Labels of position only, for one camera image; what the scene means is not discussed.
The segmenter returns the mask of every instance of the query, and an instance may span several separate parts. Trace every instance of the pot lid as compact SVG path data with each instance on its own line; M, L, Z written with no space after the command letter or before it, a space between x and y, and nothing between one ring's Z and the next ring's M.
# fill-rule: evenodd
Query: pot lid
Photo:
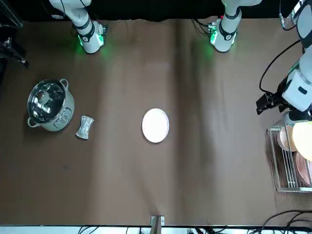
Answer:
M30 93L27 110L36 123L53 120L60 112L65 101L65 89L58 80L43 80Z

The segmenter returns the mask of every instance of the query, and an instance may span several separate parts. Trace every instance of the stainless steel pot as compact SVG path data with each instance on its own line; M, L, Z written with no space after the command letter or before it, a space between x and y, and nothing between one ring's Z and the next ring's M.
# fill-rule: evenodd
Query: stainless steel pot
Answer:
M61 130L70 122L74 108L74 98L68 91L66 79L43 80L34 87L28 97L28 126L41 126L51 132Z

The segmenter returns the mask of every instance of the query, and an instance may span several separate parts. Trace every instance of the green led light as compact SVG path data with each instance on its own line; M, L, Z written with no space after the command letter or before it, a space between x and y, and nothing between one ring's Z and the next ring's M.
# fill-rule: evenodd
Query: green led light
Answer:
M82 45L82 40L80 39L80 36L78 35L79 41L80 41L80 45L83 47Z
M215 32L213 32L213 33L211 34L210 43L211 43L212 45L215 44L215 40L216 40L216 37L217 37L217 36L218 36L218 32L217 32L217 31L215 31Z
M102 35L96 34L97 40L99 41L100 45L104 44L104 37Z

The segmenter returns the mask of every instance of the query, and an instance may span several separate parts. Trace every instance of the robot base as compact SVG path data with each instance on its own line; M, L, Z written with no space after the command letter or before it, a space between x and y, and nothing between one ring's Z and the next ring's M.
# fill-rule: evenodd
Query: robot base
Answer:
M96 21L92 21L95 30L89 41L84 41L84 36L79 35L80 44L88 54L94 54L104 45L104 35L106 35L106 28Z

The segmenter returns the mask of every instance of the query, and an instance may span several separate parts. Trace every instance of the crumpled foil cup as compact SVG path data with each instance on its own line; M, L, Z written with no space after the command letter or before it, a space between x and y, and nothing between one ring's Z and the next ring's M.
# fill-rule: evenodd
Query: crumpled foil cup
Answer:
M81 116L80 127L76 132L76 136L85 140L89 139L89 131L93 122L94 119L92 119L91 117Z

